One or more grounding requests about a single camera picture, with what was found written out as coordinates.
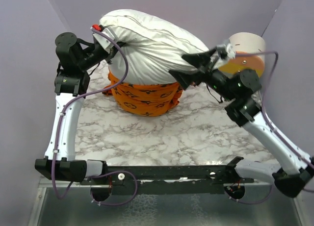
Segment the white pillow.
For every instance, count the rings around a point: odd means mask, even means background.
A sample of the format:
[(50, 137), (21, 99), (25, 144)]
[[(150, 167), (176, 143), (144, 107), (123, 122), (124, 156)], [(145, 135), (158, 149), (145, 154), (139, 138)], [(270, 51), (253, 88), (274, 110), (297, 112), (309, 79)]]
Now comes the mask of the white pillow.
[(201, 53), (208, 47), (196, 36), (159, 17), (132, 9), (111, 11), (99, 20), (118, 42), (124, 43), (114, 56), (110, 72), (134, 85), (171, 84), (170, 70), (193, 71), (182, 59), (185, 53)]

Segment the orange patterned fleece pillowcase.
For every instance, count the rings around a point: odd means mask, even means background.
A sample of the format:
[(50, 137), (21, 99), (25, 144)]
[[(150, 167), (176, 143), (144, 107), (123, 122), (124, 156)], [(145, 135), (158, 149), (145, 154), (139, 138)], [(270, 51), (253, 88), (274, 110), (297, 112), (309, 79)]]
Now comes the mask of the orange patterned fleece pillowcase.
[(104, 96), (111, 96), (126, 112), (145, 117), (157, 117), (167, 113), (179, 105), (183, 89), (171, 77), (169, 80), (150, 78), (139, 73), (128, 73), (125, 80), (117, 83), (120, 76), (112, 69), (109, 70), (109, 85), (102, 92)]

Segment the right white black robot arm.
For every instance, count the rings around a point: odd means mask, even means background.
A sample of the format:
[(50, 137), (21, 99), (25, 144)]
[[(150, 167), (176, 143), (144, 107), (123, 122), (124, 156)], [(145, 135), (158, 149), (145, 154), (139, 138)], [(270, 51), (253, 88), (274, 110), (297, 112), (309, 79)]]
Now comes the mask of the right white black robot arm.
[(245, 68), (227, 77), (219, 70), (231, 59), (263, 54), (262, 51), (237, 53), (215, 47), (204, 53), (182, 55), (182, 59), (195, 68), (194, 71), (170, 70), (169, 73), (184, 90), (190, 85), (205, 83), (229, 101), (225, 107), (229, 118), (257, 138), (279, 163), (271, 165), (234, 158), (225, 170), (228, 181), (237, 182), (242, 178), (261, 180), (274, 184), (285, 196), (295, 198), (314, 176), (313, 157), (288, 139), (270, 120), (265, 107), (252, 98), (262, 87), (256, 71)]

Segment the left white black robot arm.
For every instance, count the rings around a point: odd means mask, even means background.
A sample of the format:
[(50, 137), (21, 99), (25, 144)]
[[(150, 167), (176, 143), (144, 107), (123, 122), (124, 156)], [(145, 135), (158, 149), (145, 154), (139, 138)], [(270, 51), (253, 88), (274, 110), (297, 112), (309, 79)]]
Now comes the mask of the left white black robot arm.
[(50, 180), (82, 182), (91, 177), (97, 184), (108, 180), (105, 162), (77, 160), (75, 137), (79, 114), (88, 96), (88, 69), (105, 60), (111, 61), (122, 43), (109, 29), (93, 30), (93, 43), (85, 42), (74, 33), (64, 32), (55, 39), (59, 59), (54, 80), (55, 118), (49, 145), (35, 169)]

